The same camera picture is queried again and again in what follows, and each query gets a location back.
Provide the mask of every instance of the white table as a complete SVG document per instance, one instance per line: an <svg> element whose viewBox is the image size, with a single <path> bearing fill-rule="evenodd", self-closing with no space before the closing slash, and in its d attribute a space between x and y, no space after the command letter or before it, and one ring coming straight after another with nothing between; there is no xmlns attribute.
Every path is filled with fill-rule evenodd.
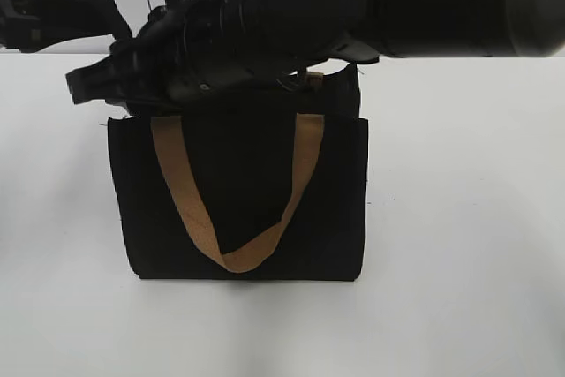
<svg viewBox="0 0 565 377"><path fill-rule="evenodd" d="M365 270L344 283L144 283L103 104L0 56L0 375L565 375L565 60L385 61Z"/></svg>

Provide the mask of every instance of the tan strap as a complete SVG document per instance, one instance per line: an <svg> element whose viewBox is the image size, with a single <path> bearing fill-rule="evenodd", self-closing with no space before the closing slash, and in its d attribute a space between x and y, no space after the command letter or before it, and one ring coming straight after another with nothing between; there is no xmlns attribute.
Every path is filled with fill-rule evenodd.
<svg viewBox="0 0 565 377"><path fill-rule="evenodd" d="M324 136L324 117L297 115L292 194L281 221L235 252L227 254L220 252L214 225L194 180L186 153L181 117L154 118L151 126L162 174L192 242L208 258L232 273L245 273L261 265L275 252L312 179Z"/></svg>

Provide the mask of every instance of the black robotic arm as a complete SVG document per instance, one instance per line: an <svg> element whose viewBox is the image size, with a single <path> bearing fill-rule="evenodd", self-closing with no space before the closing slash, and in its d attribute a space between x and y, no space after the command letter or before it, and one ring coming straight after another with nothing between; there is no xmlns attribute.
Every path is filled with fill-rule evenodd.
<svg viewBox="0 0 565 377"><path fill-rule="evenodd" d="M158 115L294 72L299 84L329 58L548 56L565 43L564 1L166 0L132 38L111 0L0 0L0 42L32 52L114 34L106 59L69 74L73 100Z"/></svg>

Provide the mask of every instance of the black tote bag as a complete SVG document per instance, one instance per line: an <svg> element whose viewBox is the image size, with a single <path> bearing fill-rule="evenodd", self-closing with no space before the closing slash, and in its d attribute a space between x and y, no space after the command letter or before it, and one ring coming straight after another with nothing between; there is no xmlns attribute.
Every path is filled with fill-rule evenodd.
<svg viewBox="0 0 565 377"><path fill-rule="evenodd" d="M368 125L358 71L109 121L124 240L143 279L358 278Z"/></svg>

